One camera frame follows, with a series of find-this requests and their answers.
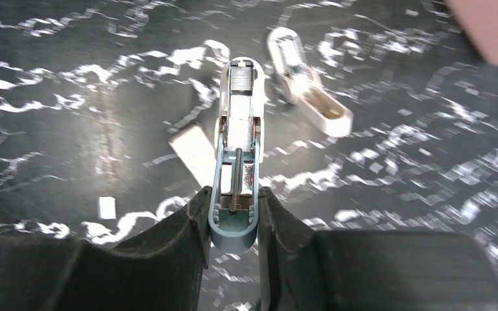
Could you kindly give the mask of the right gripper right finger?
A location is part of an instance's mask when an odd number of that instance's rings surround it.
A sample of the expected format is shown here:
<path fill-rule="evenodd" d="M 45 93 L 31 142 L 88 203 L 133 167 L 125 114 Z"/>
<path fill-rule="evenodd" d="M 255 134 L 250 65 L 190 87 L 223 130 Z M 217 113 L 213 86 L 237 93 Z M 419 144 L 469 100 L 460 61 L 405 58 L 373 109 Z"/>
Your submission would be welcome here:
<path fill-rule="evenodd" d="M 498 310 L 498 269 L 456 232 L 314 230 L 259 192 L 263 310 Z"/>

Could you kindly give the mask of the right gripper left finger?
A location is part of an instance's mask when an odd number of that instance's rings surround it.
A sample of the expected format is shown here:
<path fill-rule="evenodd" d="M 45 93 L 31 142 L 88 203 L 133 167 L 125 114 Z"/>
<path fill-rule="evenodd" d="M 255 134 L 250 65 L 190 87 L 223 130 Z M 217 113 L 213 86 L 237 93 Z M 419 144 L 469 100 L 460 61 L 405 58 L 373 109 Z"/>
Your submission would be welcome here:
<path fill-rule="evenodd" d="M 209 264 L 210 187 L 106 249 L 84 240 L 0 238 L 0 310 L 196 310 Z"/>

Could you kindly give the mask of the staple tray with staples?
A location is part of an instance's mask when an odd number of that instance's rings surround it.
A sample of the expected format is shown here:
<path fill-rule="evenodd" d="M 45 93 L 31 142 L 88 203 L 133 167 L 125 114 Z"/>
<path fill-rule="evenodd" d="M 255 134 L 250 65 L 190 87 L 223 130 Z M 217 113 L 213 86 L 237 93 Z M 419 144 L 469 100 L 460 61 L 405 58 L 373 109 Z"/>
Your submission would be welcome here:
<path fill-rule="evenodd" d="M 201 187 L 212 186 L 215 177 L 215 149 L 198 125 L 175 134 L 169 145 Z"/>

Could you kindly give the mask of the small white stapler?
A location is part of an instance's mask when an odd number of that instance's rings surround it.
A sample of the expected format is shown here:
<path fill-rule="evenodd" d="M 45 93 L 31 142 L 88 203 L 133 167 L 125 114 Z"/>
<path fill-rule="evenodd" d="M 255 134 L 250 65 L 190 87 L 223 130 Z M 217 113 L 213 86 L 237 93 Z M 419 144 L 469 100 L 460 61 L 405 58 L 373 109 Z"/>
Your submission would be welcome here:
<path fill-rule="evenodd" d="M 325 90 L 320 75 L 307 63 L 299 35 L 276 27 L 268 33 L 267 48 L 285 100 L 298 107 L 322 133 L 335 138 L 348 136 L 353 113 Z"/>

